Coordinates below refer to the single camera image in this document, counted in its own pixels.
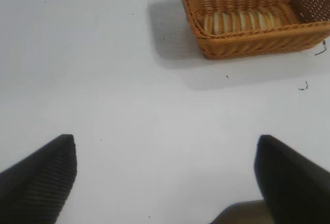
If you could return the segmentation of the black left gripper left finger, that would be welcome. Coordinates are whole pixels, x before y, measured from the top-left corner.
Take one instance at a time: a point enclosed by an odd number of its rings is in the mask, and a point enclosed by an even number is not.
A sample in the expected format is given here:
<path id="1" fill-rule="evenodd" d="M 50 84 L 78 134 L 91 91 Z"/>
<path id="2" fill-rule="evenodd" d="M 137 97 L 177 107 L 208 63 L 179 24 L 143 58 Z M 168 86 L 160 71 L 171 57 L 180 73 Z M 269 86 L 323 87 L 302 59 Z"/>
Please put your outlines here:
<path id="1" fill-rule="evenodd" d="M 74 137 L 62 134 L 1 172 L 1 223 L 56 223 L 76 175 Z"/>

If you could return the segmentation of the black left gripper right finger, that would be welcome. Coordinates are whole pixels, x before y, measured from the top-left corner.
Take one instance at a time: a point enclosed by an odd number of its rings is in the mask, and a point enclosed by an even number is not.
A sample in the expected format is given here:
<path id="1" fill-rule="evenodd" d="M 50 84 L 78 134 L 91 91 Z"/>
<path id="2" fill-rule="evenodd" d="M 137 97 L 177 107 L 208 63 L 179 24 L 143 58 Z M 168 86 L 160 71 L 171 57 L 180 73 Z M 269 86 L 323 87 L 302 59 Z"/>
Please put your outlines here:
<path id="1" fill-rule="evenodd" d="M 329 172 L 271 135 L 260 136 L 256 180 L 275 223 L 329 223 Z"/>

